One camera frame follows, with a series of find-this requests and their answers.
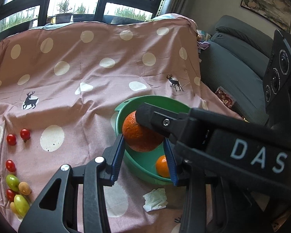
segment painting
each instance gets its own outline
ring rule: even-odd
[[[291,28],[291,3],[289,0],[242,0],[241,6],[246,8],[286,32]]]

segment gray sofa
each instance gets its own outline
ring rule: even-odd
[[[200,54],[202,81],[213,91],[222,86],[236,100],[233,110],[249,122],[268,124],[262,79],[273,40],[231,16],[215,26],[210,47]]]

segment orange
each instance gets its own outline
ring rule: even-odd
[[[153,151],[163,142],[163,136],[139,125],[136,122],[136,111],[124,120],[122,133],[126,143],[136,152]]]
[[[160,156],[155,163],[156,171],[159,175],[164,178],[170,178],[169,169],[167,165],[166,156]]]

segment wall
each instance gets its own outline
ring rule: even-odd
[[[214,26],[223,15],[230,15],[274,37],[277,27],[263,17],[240,6],[241,0],[192,0],[193,7],[188,15],[201,30],[213,33]]]

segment red cherry tomato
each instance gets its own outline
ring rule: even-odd
[[[22,129],[20,131],[20,137],[26,142],[28,139],[30,139],[30,131],[28,129]]]
[[[7,189],[6,190],[6,196],[7,196],[9,201],[13,202],[15,195],[16,195],[16,192],[14,192],[12,189]]]
[[[6,136],[6,141],[8,145],[16,145],[16,136],[14,134],[8,134]]]
[[[8,159],[5,162],[5,167],[8,169],[9,172],[15,172],[16,171],[16,167],[15,164],[12,160]]]

